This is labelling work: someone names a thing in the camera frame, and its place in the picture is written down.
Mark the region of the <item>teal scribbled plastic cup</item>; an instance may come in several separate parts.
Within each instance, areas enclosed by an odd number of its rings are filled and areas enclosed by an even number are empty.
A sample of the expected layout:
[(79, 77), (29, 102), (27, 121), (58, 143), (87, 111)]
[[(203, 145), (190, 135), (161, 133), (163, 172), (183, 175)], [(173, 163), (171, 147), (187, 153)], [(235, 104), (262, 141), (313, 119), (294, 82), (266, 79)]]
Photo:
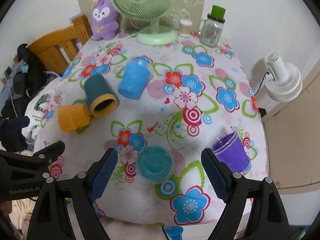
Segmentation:
[(171, 153), (158, 145), (142, 149), (136, 161), (137, 173), (154, 184), (168, 180), (172, 175), (173, 167)]

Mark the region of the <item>orange plastic cup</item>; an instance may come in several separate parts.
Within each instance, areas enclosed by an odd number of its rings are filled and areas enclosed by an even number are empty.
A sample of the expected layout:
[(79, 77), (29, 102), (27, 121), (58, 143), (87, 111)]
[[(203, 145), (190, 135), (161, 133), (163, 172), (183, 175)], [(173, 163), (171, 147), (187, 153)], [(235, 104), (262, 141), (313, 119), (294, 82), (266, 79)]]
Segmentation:
[(61, 131), (65, 133), (89, 125), (90, 120), (88, 107), (84, 103), (59, 106), (57, 109), (57, 122)]

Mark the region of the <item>purple plastic cup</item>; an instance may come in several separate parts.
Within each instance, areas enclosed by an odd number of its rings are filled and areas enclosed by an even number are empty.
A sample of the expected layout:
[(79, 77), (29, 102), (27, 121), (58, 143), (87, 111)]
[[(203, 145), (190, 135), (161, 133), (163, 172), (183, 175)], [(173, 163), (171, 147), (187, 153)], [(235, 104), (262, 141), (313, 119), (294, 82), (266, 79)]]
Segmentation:
[(209, 148), (217, 159), (225, 163), (232, 172), (244, 172), (250, 168), (249, 157), (234, 128), (220, 133), (210, 143)]

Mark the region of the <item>dark teal yellow-rimmed cup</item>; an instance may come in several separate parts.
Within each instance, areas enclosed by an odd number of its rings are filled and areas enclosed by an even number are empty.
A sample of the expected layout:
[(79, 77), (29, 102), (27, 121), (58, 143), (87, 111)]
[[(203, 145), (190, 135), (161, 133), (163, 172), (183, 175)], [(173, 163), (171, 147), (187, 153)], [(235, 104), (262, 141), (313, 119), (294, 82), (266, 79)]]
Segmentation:
[(117, 98), (102, 75), (91, 76), (84, 88), (89, 110), (96, 118), (107, 116), (117, 108)]

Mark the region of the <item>light blue plastic cup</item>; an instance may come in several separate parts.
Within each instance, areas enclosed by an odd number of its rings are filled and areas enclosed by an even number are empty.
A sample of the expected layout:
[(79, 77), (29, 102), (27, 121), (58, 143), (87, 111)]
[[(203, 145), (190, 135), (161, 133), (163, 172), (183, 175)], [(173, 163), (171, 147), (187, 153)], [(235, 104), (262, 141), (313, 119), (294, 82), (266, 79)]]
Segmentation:
[(153, 61), (143, 56), (133, 58), (125, 67), (122, 81), (118, 87), (120, 95), (138, 100), (152, 76)]

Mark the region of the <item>dark clothes pile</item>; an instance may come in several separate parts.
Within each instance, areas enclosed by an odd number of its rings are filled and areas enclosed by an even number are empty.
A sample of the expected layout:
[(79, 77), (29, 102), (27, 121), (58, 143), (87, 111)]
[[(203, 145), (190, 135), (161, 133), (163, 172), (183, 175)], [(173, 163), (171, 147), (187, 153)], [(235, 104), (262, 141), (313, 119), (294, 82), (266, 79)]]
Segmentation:
[(50, 96), (32, 102), (39, 92), (58, 77), (48, 71), (27, 44), (17, 48), (18, 65), (9, 81), (8, 99), (1, 105), (1, 145), (6, 151), (21, 152), (30, 148), (46, 116)]

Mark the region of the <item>wooden chair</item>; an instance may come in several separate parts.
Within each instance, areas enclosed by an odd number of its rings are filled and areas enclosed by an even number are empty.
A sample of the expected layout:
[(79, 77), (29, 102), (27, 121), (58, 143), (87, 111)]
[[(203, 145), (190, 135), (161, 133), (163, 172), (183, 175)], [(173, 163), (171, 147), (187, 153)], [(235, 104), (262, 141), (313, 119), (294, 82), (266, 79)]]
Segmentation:
[(63, 74), (68, 66), (67, 60), (73, 61), (79, 52), (76, 45), (82, 45), (91, 38), (92, 31), (89, 21), (85, 15), (72, 19), (72, 25), (48, 33), (27, 47), (44, 64), (48, 71)]

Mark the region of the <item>white floor fan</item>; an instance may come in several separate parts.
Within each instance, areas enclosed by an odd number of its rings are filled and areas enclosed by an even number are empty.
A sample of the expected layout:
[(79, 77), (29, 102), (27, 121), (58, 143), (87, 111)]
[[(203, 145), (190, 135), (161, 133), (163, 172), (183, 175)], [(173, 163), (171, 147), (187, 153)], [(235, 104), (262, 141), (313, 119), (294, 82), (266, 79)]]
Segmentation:
[(298, 67), (284, 62), (278, 53), (267, 55), (266, 62), (271, 71), (265, 83), (268, 96), (277, 102), (290, 102), (299, 96), (303, 79)]

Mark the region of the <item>floral tablecloth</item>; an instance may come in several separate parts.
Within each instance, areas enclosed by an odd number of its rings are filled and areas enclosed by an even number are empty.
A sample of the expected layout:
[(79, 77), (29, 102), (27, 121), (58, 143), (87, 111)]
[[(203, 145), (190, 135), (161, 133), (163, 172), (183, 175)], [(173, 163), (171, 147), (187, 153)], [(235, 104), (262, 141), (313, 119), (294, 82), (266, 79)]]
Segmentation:
[[(65, 133), (57, 108), (86, 103), (85, 82), (102, 75), (118, 91), (126, 65), (135, 57), (150, 58), (152, 77), (138, 100), (117, 95), (109, 115), (92, 117), (89, 125)], [(94, 208), (99, 215), (138, 224), (193, 225), (216, 222), (224, 203), (217, 198), (201, 165), (201, 152), (220, 133), (236, 128), (250, 160), (243, 174), (267, 176), (264, 128), (254, 93), (233, 48), (216, 48), (196, 34), (163, 46), (148, 46), (119, 34), (113, 42), (89, 41), (61, 77), (48, 84), (32, 102), (49, 95), (46, 116), (35, 139), (38, 151), (58, 140), (63, 155), (50, 167), (57, 180), (87, 170), (112, 147), (118, 163)], [(140, 151), (158, 145), (174, 161), (171, 177), (154, 184), (137, 173)]]

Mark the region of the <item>purple plush toy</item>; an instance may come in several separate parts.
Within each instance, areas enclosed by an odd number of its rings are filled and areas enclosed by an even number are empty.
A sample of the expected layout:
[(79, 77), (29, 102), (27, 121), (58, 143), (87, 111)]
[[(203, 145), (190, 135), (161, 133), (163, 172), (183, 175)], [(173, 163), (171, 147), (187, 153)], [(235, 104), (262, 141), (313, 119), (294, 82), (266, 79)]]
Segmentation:
[(98, 0), (92, 10), (92, 39), (111, 40), (119, 28), (117, 10), (110, 0)]

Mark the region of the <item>glass jar green lid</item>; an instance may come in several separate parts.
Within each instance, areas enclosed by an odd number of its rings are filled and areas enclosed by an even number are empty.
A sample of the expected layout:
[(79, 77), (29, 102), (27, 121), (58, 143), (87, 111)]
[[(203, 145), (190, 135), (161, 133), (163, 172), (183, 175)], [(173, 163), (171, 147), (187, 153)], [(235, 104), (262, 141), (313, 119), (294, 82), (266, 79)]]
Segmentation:
[(207, 14), (206, 19), (200, 20), (197, 31), (200, 42), (210, 48), (215, 48), (221, 37), (226, 10), (220, 6), (213, 5), (211, 13)]

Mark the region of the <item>toothpick container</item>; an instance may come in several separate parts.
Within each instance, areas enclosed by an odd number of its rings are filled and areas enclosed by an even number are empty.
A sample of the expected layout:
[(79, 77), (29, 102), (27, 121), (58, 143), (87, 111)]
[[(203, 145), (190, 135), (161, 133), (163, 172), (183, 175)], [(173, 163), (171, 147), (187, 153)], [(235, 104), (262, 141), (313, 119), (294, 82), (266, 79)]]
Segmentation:
[(191, 35), (191, 29), (193, 22), (188, 19), (180, 19), (178, 26), (178, 35), (182, 37), (188, 37)]

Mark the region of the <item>green desk fan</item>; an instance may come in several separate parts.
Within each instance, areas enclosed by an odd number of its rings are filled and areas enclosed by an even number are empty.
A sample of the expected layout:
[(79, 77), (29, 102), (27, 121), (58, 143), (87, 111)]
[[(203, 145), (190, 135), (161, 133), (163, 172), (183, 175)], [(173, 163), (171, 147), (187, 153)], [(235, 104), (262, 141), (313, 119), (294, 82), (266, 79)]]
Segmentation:
[(150, 26), (141, 30), (136, 38), (140, 43), (162, 46), (177, 40), (177, 31), (160, 25), (161, 17), (169, 13), (177, 0), (111, 0), (117, 11), (137, 21), (150, 22)]

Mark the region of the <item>beige patterned board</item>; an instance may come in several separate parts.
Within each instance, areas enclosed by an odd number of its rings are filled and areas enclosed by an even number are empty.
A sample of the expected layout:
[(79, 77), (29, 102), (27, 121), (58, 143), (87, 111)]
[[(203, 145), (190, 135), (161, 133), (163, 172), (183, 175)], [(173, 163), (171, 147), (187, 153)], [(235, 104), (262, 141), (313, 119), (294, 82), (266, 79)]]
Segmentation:
[[(196, 30), (202, 18), (204, 1), (177, 0), (175, 7), (160, 19), (160, 24), (177, 29), (180, 19), (188, 19), (193, 22), (192, 30)], [(98, 0), (78, 0), (80, 12), (87, 17), (89, 23), (92, 22), (92, 10), (97, 2)]]

